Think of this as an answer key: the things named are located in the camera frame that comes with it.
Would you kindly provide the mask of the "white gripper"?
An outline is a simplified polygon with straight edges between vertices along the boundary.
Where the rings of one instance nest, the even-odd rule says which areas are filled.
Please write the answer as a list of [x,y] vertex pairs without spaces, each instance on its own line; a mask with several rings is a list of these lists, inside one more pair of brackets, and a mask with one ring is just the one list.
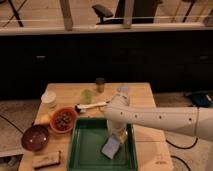
[[120,122],[107,121],[107,128],[110,135],[114,135],[121,144],[127,140],[128,133],[126,131],[127,125]]

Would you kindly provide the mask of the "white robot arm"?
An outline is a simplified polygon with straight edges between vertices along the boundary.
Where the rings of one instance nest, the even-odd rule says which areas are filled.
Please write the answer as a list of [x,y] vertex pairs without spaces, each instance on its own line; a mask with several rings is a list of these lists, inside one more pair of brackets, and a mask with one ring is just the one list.
[[213,108],[136,108],[128,106],[126,101],[127,98],[124,95],[116,94],[105,108],[105,118],[112,122],[196,136],[213,142]]

